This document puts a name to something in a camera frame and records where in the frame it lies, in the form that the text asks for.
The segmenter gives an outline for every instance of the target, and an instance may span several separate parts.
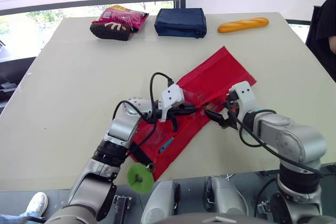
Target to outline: chip bag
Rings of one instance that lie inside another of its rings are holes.
[[[147,17],[148,13],[130,10],[120,5],[112,5],[106,8],[100,17],[92,23],[117,22],[129,25],[132,31],[138,31],[141,29]]]

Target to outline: baguette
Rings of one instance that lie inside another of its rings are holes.
[[[221,24],[218,27],[219,33],[229,33],[231,31],[240,31],[250,28],[267,26],[269,23],[267,18],[251,18],[235,22]]]

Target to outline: navy blue bag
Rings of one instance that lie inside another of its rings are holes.
[[[161,9],[154,27],[159,36],[203,38],[206,35],[202,8]]]

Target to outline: trees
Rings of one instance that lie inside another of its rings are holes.
[[[0,16],[0,35],[9,33],[8,16]]]
[[[27,13],[27,17],[33,19],[39,24],[40,29],[43,30],[46,27],[54,23],[59,23],[66,17],[62,9],[54,10],[39,10],[37,12]]]

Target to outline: green toy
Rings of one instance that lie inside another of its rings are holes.
[[[129,186],[139,194],[150,192],[154,185],[152,171],[141,163],[135,163],[129,168],[127,181]]]

